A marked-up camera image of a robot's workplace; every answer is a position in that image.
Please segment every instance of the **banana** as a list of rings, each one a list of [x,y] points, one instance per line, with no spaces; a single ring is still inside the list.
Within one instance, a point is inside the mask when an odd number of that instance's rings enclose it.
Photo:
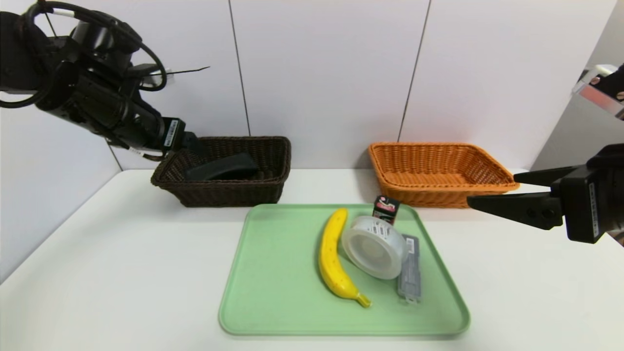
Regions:
[[[319,250],[318,267],[323,281],[334,294],[343,299],[355,300],[362,307],[368,308],[372,302],[360,294],[338,259],[338,239],[343,232],[348,215],[347,209],[338,209],[327,221]]]

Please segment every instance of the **table surface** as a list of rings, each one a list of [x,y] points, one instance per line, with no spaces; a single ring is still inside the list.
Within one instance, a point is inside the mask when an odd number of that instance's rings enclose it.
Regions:
[[[115,176],[0,285],[2,351],[624,349],[621,246],[470,209],[417,210],[470,309],[460,336],[229,335],[217,312],[249,208],[184,208],[151,173]],[[371,170],[292,170],[280,202],[378,192]]]

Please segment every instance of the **clear plastic container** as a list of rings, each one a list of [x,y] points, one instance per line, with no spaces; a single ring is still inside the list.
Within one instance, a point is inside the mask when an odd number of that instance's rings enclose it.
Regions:
[[[343,232],[341,242],[351,261],[373,277],[394,279],[401,274],[407,244],[386,221],[372,216],[358,217]]]

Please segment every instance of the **cable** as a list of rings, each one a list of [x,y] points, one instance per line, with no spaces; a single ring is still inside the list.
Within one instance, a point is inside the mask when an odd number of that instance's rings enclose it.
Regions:
[[[143,51],[145,51],[152,58],[152,60],[154,60],[154,63],[156,63],[156,66],[158,67],[160,71],[160,75],[162,77],[159,85],[155,87],[140,86],[139,89],[143,91],[160,91],[165,88],[165,86],[167,85],[167,71],[165,70],[165,66],[162,64],[162,61],[160,61],[158,56],[156,56],[156,54],[147,45],[145,45],[139,38],[132,35],[130,32],[126,31],[124,28],[121,28],[118,24],[119,20],[117,20],[116,18],[112,16],[111,18],[108,18],[98,12],[95,12],[95,11],[92,11],[92,10],[89,10],[89,9],[86,9],[84,7],[80,7],[77,5],[67,4],[65,2],[41,1],[40,0],[39,2],[29,7],[28,10],[22,15],[24,18],[24,23],[23,23],[24,27],[22,28],[24,32],[22,33],[22,35],[30,36],[30,38],[22,38],[22,39],[24,40],[26,45],[31,46],[31,49],[34,51],[33,54],[35,57],[44,57],[47,55],[47,52],[45,51],[45,48],[41,47],[41,43],[37,42],[36,40],[33,40],[32,38],[31,33],[34,32],[37,27],[34,24],[34,19],[35,17],[37,17],[38,15],[42,13],[46,13],[46,16],[48,12],[55,14],[55,9],[72,11],[73,17],[80,21],[98,24],[112,31],[117,31],[118,33],[124,35],[126,38],[130,39],[134,44],[138,45]],[[56,14],[60,14],[62,16],[72,15],[71,13],[64,12],[64,11],[57,11]],[[47,71],[50,71],[51,67],[47,67],[46,63],[47,62],[45,60],[39,60],[39,64],[41,64],[41,66],[44,67],[44,69],[46,69]],[[52,78],[53,78],[52,76],[48,75],[47,80],[44,83],[44,88],[38,90],[31,97],[25,100],[16,101],[16,102],[0,100],[0,107],[6,108],[6,109],[18,109],[21,107],[26,107],[32,104],[36,104],[41,99],[43,99],[43,97],[47,95],[47,93],[49,92],[50,88],[52,87]]]

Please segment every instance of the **wicker basket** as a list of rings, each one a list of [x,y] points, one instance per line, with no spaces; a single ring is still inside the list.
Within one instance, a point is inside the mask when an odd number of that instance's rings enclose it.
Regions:
[[[518,189],[514,177],[480,147],[380,142],[369,154],[381,193],[416,207],[466,208],[466,197]]]
[[[290,172],[290,141],[285,137],[203,137],[209,158],[188,150],[172,152],[158,165],[152,184],[175,195],[186,207],[247,207],[277,203]],[[184,179],[184,172],[204,162],[248,152],[260,169],[244,180]]]

